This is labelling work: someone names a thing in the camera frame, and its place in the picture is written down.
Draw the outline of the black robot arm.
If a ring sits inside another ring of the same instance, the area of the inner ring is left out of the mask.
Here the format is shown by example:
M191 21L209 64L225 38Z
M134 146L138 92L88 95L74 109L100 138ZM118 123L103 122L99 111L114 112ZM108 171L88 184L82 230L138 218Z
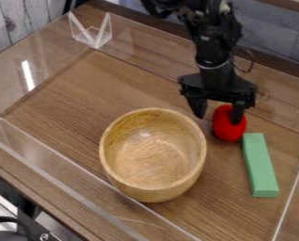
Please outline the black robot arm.
M141 0L147 12L159 19L173 15L183 23L195 44L198 73L179 77L182 95L198 118L205 117L207 102L230 103L230 121L238 124L255 106L258 86L235 71L234 48L242 37L231 0Z

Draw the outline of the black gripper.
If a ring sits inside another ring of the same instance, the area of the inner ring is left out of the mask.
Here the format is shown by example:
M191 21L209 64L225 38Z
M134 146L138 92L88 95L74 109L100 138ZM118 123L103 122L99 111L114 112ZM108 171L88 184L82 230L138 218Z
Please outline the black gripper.
M246 108L257 104L257 85L246 80L234 70L231 64L221 68L206 69L179 77L182 95L187 99L194 115L202 119L206 114L207 101L233 103L230 120L239 124Z

